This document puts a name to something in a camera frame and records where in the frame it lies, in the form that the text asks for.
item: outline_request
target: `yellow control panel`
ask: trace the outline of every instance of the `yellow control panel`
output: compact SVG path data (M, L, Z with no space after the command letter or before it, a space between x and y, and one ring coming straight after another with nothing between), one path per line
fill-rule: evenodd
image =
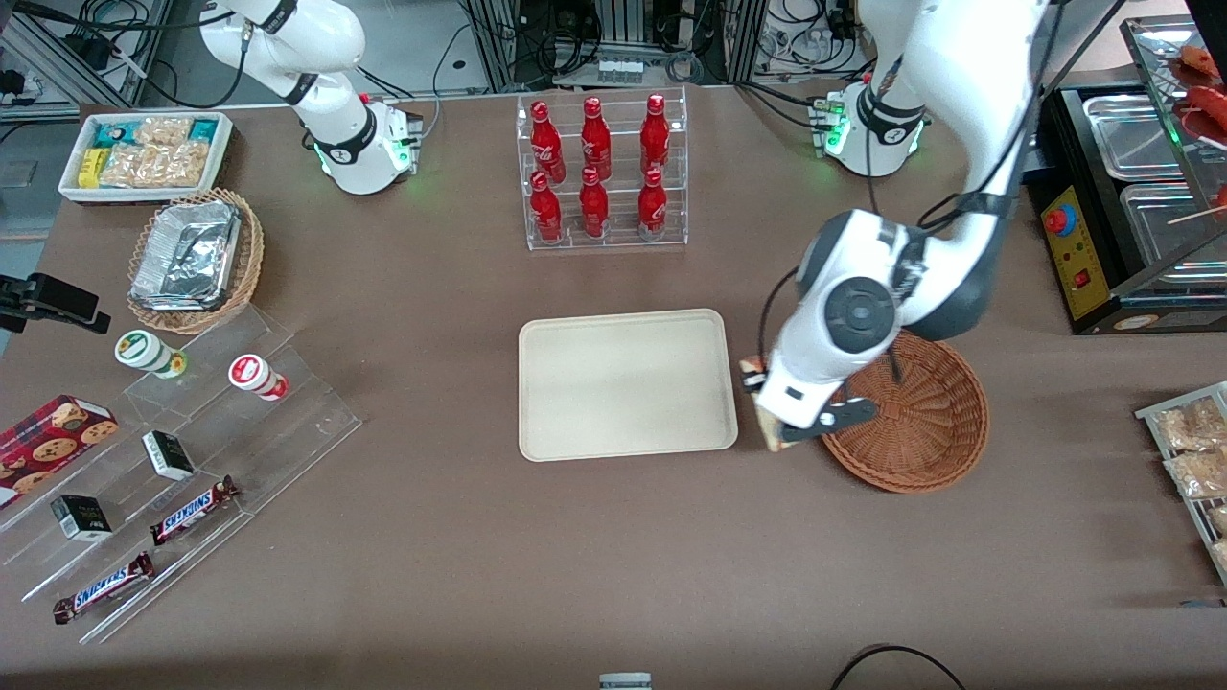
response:
M1074 318L1080 319L1107 302L1109 291L1091 233L1082 222L1082 206L1074 188L1063 192L1039 219L1048 238L1048 250L1056 264L1065 303Z

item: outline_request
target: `cookie box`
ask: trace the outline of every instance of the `cookie box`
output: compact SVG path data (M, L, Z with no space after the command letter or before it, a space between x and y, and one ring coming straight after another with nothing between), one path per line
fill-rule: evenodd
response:
M119 428L110 410L60 395L0 432L0 508Z

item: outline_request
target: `coca-cola bottle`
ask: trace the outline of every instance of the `coca-cola bottle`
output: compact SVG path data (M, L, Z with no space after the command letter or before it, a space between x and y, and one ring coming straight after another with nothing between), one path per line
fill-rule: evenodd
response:
M669 198L660 188L660 168L652 167L643 173L643 189L639 190L639 237L655 242L665 233L665 204Z
M579 206L584 211L584 232L593 239L605 237L610 223L610 198L596 168L584 168L584 188L579 190Z
M665 122L665 97L659 93L648 96L648 117L639 130L639 166L644 173L652 167L665 167L669 161L669 123Z
M567 179L567 165L562 162L562 138L550 122L550 108L542 101L533 103L533 157L537 169L550 176L550 182L562 184Z
M533 206L533 222L537 226L541 242L557 244L562 242L562 206L558 205L558 196L550 189L550 180L544 172L533 171L529 182L533 184L529 205Z
M584 98L584 129L579 133L584 146L584 165L596 168L602 180L614 174L614 150L610 142L610 125L601 115L601 99Z

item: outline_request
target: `snickers wrapper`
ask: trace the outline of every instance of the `snickers wrapper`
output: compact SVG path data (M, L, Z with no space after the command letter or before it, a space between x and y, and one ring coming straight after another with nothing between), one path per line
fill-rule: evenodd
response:
M153 545L161 546L175 535L187 532L187 529L193 524L196 524L200 518L205 517L226 501L229 501L231 496L234 496L236 494L238 494L238 487L234 486L234 481L227 474L221 481L210 486L209 491L196 496L187 506L174 511L162 522L150 527L150 533L153 534Z
M141 580L152 580L153 575L153 561L150 560L147 552L141 551L133 562L94 582L88 588L77 592L75 597L55 602L55 608L52 609L52 615L55 616L55 625L66 624L98 602L119 594L131 583Z

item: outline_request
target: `white jar with green lid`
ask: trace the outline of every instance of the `white jar with green lid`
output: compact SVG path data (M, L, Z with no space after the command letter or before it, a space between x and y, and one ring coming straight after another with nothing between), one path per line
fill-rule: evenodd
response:
M147 330L129 330L115 343L115 360L158 378L174 378L187 371L188 359Z

